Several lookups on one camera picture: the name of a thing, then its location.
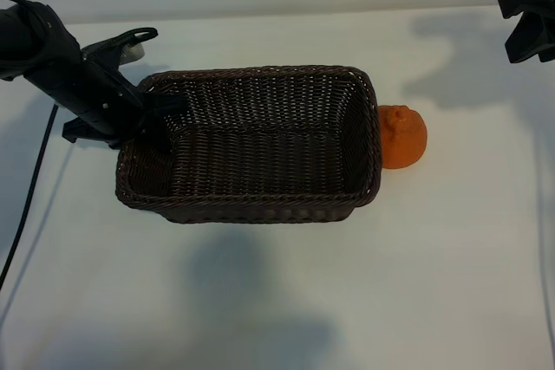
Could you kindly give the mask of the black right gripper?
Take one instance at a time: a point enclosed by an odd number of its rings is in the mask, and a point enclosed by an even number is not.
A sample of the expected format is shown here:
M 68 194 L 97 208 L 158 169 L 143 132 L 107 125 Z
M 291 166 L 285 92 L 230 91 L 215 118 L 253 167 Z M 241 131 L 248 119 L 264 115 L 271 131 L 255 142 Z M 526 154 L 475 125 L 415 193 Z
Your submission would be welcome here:
M 497 2 L 504 18 L 523 13 L 505 43 L 509 62 L 523 62 L 536 55 L 541 50 L 542 18 L 529 13 L 537 9 L 536 0 L 497 0 Z M 554 0 L 548 0 L 546 8 L 549 14 L 545 16 L 544 24 L 549 46 L 540 53 L 541 62 L 554 60 Z

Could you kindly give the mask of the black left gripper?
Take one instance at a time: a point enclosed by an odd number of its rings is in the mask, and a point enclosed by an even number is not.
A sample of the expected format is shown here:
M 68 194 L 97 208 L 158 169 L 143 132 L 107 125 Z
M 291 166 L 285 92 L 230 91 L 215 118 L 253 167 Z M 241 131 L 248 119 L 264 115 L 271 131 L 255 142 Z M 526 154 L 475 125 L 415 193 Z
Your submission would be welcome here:
M 170 154 L 172 143 L 160 114 L 187 113 L 187 97 L 145 93 L 144 102 L 138 88 L 120 72 L 124 62 L 122 55 L 83 55 L 79 62 L 47 61 L 47 93 L 75 115 L 63 125 L 62 137 L 71 143 L 94 140 L 119 148 L 137 135 L 139 142 Z

